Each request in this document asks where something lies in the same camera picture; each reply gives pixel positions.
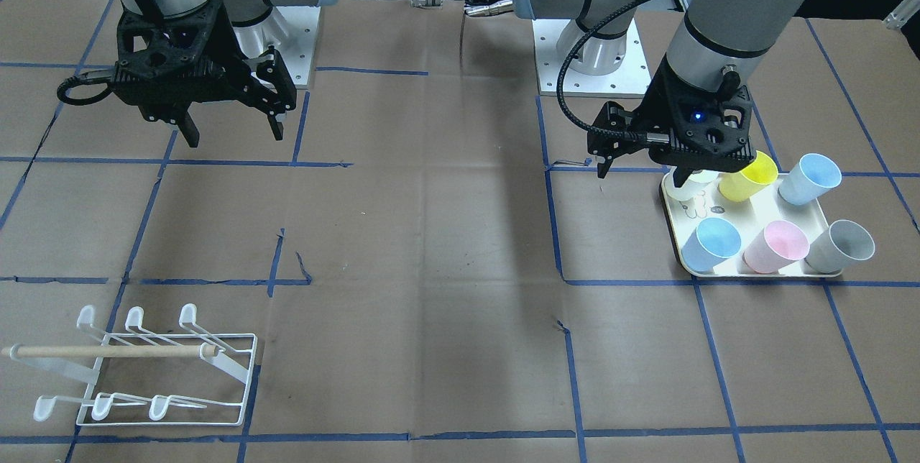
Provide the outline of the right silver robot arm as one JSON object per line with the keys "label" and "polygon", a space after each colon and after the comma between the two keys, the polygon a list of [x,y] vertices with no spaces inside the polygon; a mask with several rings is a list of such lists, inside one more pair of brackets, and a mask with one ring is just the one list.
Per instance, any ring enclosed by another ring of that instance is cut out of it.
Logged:
{"label": "right silver robot arm", "polygon": [[237,101],[262,112],[274,139],[295,111],[299,36],[282,8],[318,8],[336,0],[120,0],[118,59],[106,90],[149,122],[174,126],[190,147],[198,130],[194,103]]}

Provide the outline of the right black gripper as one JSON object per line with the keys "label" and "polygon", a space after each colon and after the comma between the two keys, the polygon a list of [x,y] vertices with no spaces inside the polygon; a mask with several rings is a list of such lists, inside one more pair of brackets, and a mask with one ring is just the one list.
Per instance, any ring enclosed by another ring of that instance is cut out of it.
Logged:
{"label": "right black gripper", "polygon": [[118,60],[109,88],[147,116],[170,120],[190,148],[200,132],[188,113],[193,102],[237,100],[266,115],[273,138],[285,136],[286,113],[297,106],[297,89],[278,48],[244,60],[222,0],[181,17],[166,17],[155,0],[135,0],[117,27]]}

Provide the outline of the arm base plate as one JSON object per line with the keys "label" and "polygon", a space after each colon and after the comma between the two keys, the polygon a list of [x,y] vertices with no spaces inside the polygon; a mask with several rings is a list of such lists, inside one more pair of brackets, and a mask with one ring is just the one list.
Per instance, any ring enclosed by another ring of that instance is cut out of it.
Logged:
{"label": "arm base plate", "polygon": [[[533,21],[540,95],[556,95],[558,72],[569,52],[563,47],[571,47],[582,35],[572,20]],[[592,38],[585,44],[566,71],[563,92],[566,96],[641,98],[650,80],[640,33],[635,22],[631,21],[625,36],[617,40]]]}
{"label": "arm base plate", "polygon": [[265,28],[267,44],[280,51],[295,87],[309,89],[320,36],[321,8],[279,6],[272,10]]}

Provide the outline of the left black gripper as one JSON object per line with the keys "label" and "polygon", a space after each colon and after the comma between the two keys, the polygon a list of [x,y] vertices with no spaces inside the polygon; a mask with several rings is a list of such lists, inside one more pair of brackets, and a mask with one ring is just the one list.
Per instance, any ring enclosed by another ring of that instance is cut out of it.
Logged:
{"label": "left black gripper", "polygon": [[[699,170],[736,173],[755,160],[749,137],[750,112],[748,89],[735,70],[717,77],[715,91],[706,91],[681,80],[664,60],[634,112],[608,101],[592,126],[605,131],[664,134],[666,141],[650,145],[648,154],[658,164],[676,166],[673,186],[683,188]],[[607,177],[615,158],[644,147],[623,136],[587,135],[587,152],[596,157],[598,178]]]}

